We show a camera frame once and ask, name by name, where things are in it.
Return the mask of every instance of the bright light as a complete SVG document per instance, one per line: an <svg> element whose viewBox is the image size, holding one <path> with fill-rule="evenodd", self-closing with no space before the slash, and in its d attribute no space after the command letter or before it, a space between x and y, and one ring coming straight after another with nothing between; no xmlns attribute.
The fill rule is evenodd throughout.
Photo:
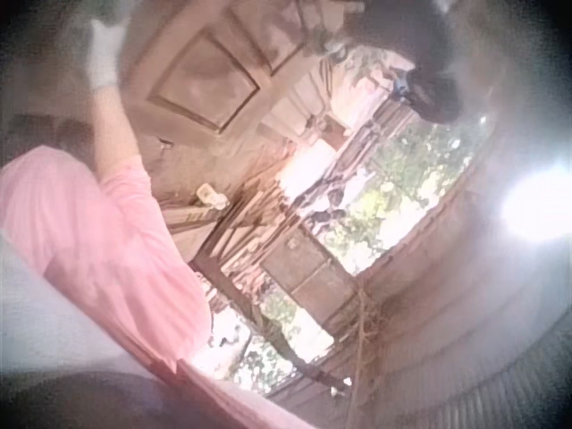
<svg viewBox="0 0 572 429"><path fill-rule="evenodd" d="M572 233L572 174L552 170L521 181L502 214L516 234L529 240Z"/></svg>

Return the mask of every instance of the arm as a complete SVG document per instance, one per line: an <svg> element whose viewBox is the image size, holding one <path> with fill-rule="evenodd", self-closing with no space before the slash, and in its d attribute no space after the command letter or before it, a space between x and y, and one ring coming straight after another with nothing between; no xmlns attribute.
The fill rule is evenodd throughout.
<svg viewBox="0 0 572 429"><path fill-rule="evenodd" d="M122 106L117 87L117 59L127 21L107 26L91 22L87 73L92 91L95 155L100 180L124 161L139 155L135 134Z"/></svg>
<svg viewBox="0 0 572 429"><path fill-rule="evenodd" d="M115 85L97 89L92 103L97 174L102 179L139 155L139 148Z"/></svg>

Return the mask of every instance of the pink shirt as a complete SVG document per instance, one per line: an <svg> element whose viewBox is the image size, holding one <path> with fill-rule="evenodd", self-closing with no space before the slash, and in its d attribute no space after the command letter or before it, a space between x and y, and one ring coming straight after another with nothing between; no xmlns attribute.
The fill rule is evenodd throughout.
<svg viewBox="0 0 572 429"><path fill-rule="evenodd" d="M205 293L172 241L140 156L97 183L62 151L28 152L0 172L0 228L81 310L169 367L205 345Z"/></svg>

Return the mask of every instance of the hand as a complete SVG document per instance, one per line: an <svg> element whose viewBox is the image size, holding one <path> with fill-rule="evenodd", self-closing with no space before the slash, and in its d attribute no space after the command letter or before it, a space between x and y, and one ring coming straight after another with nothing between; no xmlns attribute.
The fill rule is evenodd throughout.
<svg viewBox="0 0 572 429"><path fill-rule="evenodd" d="M117 63L129 20L107 26L100 20L91 20L91 43L86 64L92 91L117 84Z"/></svg>

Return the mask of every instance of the green foliage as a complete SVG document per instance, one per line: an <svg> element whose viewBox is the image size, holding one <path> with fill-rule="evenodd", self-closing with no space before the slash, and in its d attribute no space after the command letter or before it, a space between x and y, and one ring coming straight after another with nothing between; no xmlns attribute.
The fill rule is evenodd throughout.
<svg viewBox="0 0 572 429"><path fill-rule="evenodd" d="M380 256L387 249L379 236L386 218L405 203L428 209L431 199L442 196L467 167L488 134L479 119L450 127L418 121L395 139L380 142L365 165L373 177L350 205L349 215L322 237L324 245L342 263L359 245L367 247L370 262ZM427 185L434 188L433 198L423 192Z"/></svg>
<svg viewBox="0 0 572 429"><path fill-rule="evenodd" d="M262 305L264 314L280 323L288 341L299 333L299 328L292 325L298 308L298 305L278 287L266 296ZM291 371L292 364L282 358L263 337L256 335L233 376L233 381L249 386L253 391L268 393L272 386L287 377Z"/></svg>

